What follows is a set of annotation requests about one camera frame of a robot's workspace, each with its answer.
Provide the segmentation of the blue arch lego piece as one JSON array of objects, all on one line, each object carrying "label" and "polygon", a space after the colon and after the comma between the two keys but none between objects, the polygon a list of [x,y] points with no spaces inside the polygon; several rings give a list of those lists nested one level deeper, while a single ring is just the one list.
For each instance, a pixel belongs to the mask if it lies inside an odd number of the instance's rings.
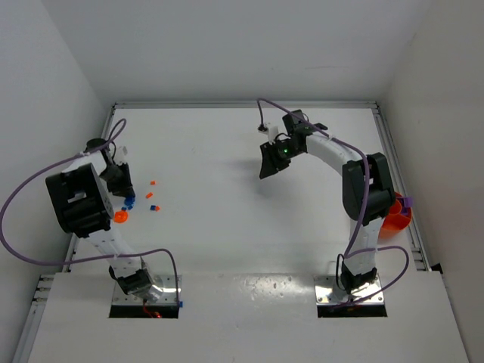
[{"label": "blue arch lego piece", "polygon": [[128,206],[135,205],[135,196],[126,197],[124,200],[124,207],[127,209]]}]

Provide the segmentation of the purple stepped lego brick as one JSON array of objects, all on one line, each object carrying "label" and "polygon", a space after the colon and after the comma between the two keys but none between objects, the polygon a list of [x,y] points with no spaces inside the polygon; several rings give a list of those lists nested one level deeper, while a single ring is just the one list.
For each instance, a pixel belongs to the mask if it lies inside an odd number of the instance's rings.
[{"label": "purple stepped lego brick", "polygon": [[402,205],[403,209],[412,208],[412,206],[413,206],[413,198],[412,197],[400,196],[400,197],[397,197],[397,199],[400,202],[400,204]]}]

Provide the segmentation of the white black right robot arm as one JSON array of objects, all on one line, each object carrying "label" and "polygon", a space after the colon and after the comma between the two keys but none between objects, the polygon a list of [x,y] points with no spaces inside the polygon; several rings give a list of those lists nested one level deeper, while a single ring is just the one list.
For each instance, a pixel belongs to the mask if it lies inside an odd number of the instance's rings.
[{"label": "white black right robot arm", "polygon": [[260,146],[261,179],[288,168],[291,160],[309,154],[323,161],[342,178],[342,203],[350,219],[348,245],[343,252],[338,283],[351,293],[374,281],[377,275],[375,254],[383,220],[396,201],[389,165],[382,153],[365,154],[332,138],[327,127],[311,124],[301,110],[283,116],[285,132],[260,123],[258,131],[268,140]]}]

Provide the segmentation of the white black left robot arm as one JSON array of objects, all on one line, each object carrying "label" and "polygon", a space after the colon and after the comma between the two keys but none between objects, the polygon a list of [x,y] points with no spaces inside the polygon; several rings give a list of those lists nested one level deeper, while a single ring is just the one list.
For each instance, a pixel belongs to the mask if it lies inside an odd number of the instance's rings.
[{"label": "white black left robot arm", "polygon": [[84,155],[58,174],[45,179],[49,197],[61,228],[88,241],[107,255],[109,273],[122,292],[154,301],[154,279],[141,257],[123,240],[114,225],[110,196],[134,198],[128,163],[115,160],[107,141],[94,138],[86,143]]}]

